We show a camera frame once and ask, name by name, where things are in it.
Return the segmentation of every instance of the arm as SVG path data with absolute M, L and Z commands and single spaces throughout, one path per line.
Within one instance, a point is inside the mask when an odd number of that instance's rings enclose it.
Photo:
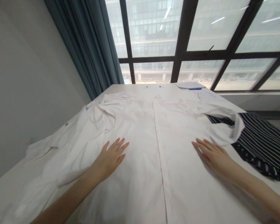
M 280 196 L 275 191 L 238 165 L 221 146 L 208 140 L 196 141 L 192 144 L 201 150 L 200 158 L 222 178 L 255 197 L 280 222 Z
M 30 224 L 65 223 L 83 199 L 100 182 L 109 177 L 122 162 L 125 154 L 121 154 L 129 145 L 128 142 L 121 147 L 123 143 L 124 138 L 120 142 L 117 139 L 107 150 L 109 145 L 109 142 L 107 142 L 98 158 L 80 179 Z

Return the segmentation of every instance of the curtain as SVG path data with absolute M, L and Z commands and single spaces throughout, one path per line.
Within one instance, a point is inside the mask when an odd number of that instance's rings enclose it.
M 123 84 L 105 0 L 44 0 L 93 100 Z

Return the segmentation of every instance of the black window frame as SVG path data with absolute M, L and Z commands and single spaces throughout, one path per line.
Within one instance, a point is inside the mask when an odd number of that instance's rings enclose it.
M 128 27 L 128 14 L 127 14 L 126 0 L 119 0 L 119 1 L 120 1 L 122 21 L 124 26 L 125 42 L 126 42 L 127 53 L 128 53 L 128 57 L 119 58 L 119 62 L 120 64 L 122 63 L 129 64 L 132 84 L 136 83 L 134 66 L 133 66 L 134 63 L 173 61 L 171 83 L 175 83 L 178 80 L 182 61 L 225 60 L 211 86 L 211 90 L 215 91 L 217 84 L 219 83 L 222 75 L 224 74 L 231 60 L 251 59 L 251 58 L 274 58 L 276 60 L 260 77 L 260 79 L 255 82 L 255 84 L 250 88 L 250 90 L 246 90 L 246 91 L 229 90 L 229 91 L 216 91 L 216 92 L 276 92 L 276 91 L 280 92 L 280 90 L 259 90 L 259 88 L 270 78 L 270 76 L 280 66 L 280 52 L 236 53 L 237 48 L 239 47 L 250 25 L 252 24 L 258 10 L 260 9 L 263 0 L 250 1 L 249 7 L 246 9 L 226 50 L 210 49 L 208 51 L 187 51 L 187 46 L 190 38 L 191 29 L 193 26 L 193 21 L 195 18 L 198 0 L 184 0 L 175 55 L 162 56 L 162 57 L 140 57 L 140 58 L 132 57 L 132 47 L 131 47 L 130 33 Z

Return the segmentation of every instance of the electrical outlet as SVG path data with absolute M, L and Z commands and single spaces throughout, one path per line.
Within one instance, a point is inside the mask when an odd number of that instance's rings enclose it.
M 25 145 L 32 145 L 32 144 L 34 144 L 35 143 L 35 137 L 31 137 L 30 139 L 29 139 L 29 141 L 27 141 L 27 143 L 25 144 Z

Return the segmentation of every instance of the white wall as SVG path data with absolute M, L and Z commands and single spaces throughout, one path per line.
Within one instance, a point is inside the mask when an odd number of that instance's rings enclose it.
M 220 93 L 222 97 L 248 111 L 280 111 L 280 92 Z
M 0 0 L 0 176 L 89 102 L 43 0 Z

